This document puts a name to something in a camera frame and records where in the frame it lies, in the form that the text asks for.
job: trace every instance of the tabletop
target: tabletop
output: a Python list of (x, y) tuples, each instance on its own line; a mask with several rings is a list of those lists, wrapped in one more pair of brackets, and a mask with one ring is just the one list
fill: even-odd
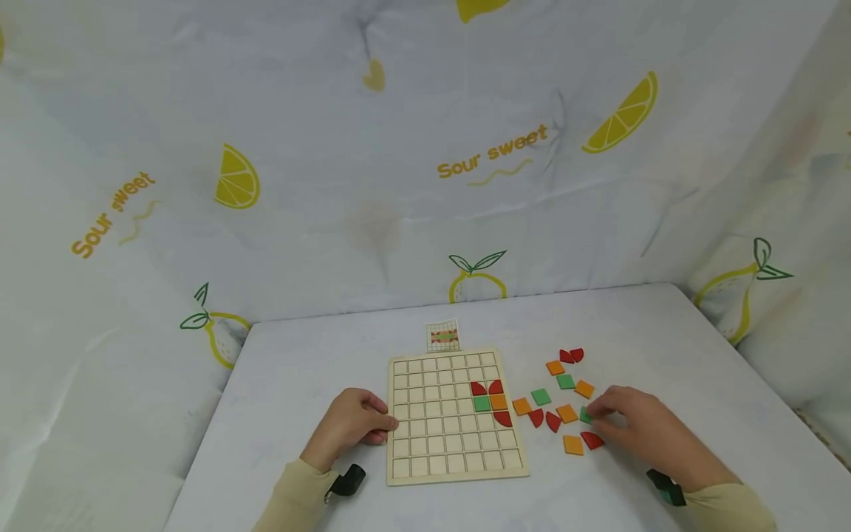
[[(545, 363), (581, 346), (576, 377), (652, 392), (762, 497), (783, 530), (847, 529), (851, 475), (744, 359), (670, 284), (256, 324), (220, 400), (166, 532), (251, 530), (284, 465), (298, 457), (345, 387), (386, 397), (390, 358), (426, 352), (425, 323), (458, 318), (461, 348), (500, 351), (513, 398), (546, 387), (553, 403), (584, 404), (554, 386)], [(360, 447), (335, 469), (368, 476), (333, 498), (321, 530), (690, 529), (664, 504), (648, 467), (606, 445), (566, 455), (562, 433), (518, 431), (529, 476), (386, 484), (386, 448)]]

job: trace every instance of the lemon print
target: lemon print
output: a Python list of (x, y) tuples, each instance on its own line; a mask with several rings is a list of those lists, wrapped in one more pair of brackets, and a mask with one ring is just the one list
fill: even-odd
[(605, 152), (630, 136), (653, 109), (657, 88), (656, 74), (650, 71), (582, 149), (588, 153)]
[[(201, 306), (207, 302), (208, 288), (209, 283), (205, 283), (195, 293), (195, 299), (201, 303)], [(188, 330), (204, 329), (213, 357), (225, 368), (233, 369), (243, 342), (245, 342), (248, 332), (251, 330), (251, 323), (236, 314), (204, 311), (192, 314), (183, 320), (180, 328)]]
[(456, 0), (458, 16), (461, 22), (467, 23), (477, 14), (496, 11), (508, 3), (508, 0)]
[(472, 282), (472, 279), (476, 279), (476, 278), (487, 281), (487, 284), (490, 285), (491, 290), (489, 290), (489, 292), (487, 293), (488, 295), (496, 294), (495, 297), (491, 297), (489, 299), (495, 299), (495, 298), (503, 298), (504, 299), (505, 298), (505, 284), (502, 281), (500, 281), (497, 277), (494, 277), (493, 275), (488, 275), (487, 273), (473, 273), (473, 272), (477, 272), (479, 270), (484, 270), (487, 267), (493, 266), (496, 263), (496, 261), (499, 260), (500, 257), (502, 257), (502, 255), (505, 255), (506, 251), (507, 250), (503, 250), (503, 251), (500, 251), (499, 253), (494, 253), (493, 255), (488, 255), (484, 259), (481, 259), (480, 261), (478, 261), (475, 266), (470, 266), (470, 263), (467, 262), (464, 259), (464, 257), (461, 257), (459, 255), (450, 255), (449, 259), (458, 268), (461, 269), (461, 273), (459, 274), (458, 277), (455, 278), (455, 280), (449, 286), (449, 302), (455, 303), (457, 301), (462, 300), (462, 298), (464, 297), (464, 283), (465, 283), (465, 281), (466, 281), (467, 285), (469, 285)]
[(731, 344), (738, 344), (751, 327), (751, 286), (754, 281), (794, 277), (769, 265), (771, 244), (765, 238), (753, 239), (754, 261), (744, 268), (722, 273), (705, 284), (693, 303), (710, 314), (723, 314), (718, 330)]
[(260, 197), (260, 180), (251, 162), (233, 146), (225, 144), (221, 155), (215, 200), (231, 209), (248, 209)]

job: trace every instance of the beige sleeve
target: beige sleeve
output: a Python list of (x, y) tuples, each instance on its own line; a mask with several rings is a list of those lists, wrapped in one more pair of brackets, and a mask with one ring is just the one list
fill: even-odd
[(297, 460), (283, 468), (253, 532), (312, 532), (325, 513), (325, 494), (339, 474)]
[(757, 493), (742, 484), (721, 484), (685, 494), (703, 532), (774, 532), (774, 516)]

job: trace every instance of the wooden grid board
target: wooden grid board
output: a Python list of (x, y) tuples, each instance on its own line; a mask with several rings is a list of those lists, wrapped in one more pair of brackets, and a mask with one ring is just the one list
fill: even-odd
[[(497, 390), (499, 383), (491, 387), (497, 380), (502, 393), (489, 393)], [(474, 397), (472, 383), (488, 394)], [(388, 385), (388, 406), (399, 427), (387, 439), (387, 485), (529, 475), (496, 349), (393, 358)]]

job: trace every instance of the lemon slice print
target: lemon slice print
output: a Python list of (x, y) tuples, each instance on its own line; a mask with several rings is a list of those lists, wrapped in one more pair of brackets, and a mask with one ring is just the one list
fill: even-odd
[(794, 277), (769, 265), (771, 244), (765, 238), (753, 239), (754, 261), (738, 270), (730, 270), (711, 279), (692, 299), (700, 310), (722, 315), (715, 325), (731, 344), (738, 344), (751, 327), (751, 286), (754, 281), (773, 281)]
[(231, 209), (248, 209), (260, 197), (260, 180), (251, 162), (236, 148), (225, 144), (221, 155), (215, 200)]
[(588, 153), (605, 152), (630, 136), (653, 109), (657, 88), (656, 74), (650, 71), (620, 104), (614, 115), (603, 122), (600, 129), (591, 135), (591, 138), (582, 146), (582, 150)]
[(500, 281), (497, 277), (493, 275), (488, 275), (487, 273), (473, 273), (480, 270), (484, 270), (487, 267), (493, 266), (497, 260), (499, 260), (502, 255), (505, 255), (507, 250), (500, 251), (499, 253), (494, 253), (493, 255), (488, 255), (484, 259), (481, 259), (476, 263), (475, 266), (470, 266), (470, 263), (467, 262), (464, 257), (459, 255), (450, 255), (449, 259), (461, 269), (461, 273), (452, 284), (449, 286), (449, 302), (455, 303), (457, 301), (462, 300), (464, 297), (464, 281), (467, 280), (469, 283), (469, 279), (473, 278), (481, 278), (486, 279), (490, 283), (496, 285), (496, 291), (492, 292), (493, 294), (499, 294), (496, 297), (504, 299), (505, 298), (505, 284)]

